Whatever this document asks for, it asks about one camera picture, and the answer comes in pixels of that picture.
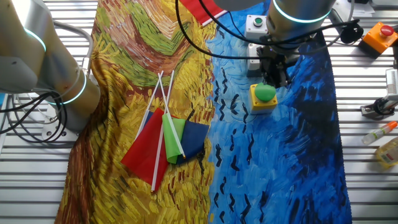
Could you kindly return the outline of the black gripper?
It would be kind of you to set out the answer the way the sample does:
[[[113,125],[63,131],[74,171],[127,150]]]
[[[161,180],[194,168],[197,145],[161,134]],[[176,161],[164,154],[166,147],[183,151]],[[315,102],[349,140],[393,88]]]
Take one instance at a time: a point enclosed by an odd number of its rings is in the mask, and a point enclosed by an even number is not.
[[[260,69],[263,77],[263,84],[274,88],[287,86],[292,83],[287,69],[296,64],[296,57],[289,58],[278,54],[269,46],[259,48]]]

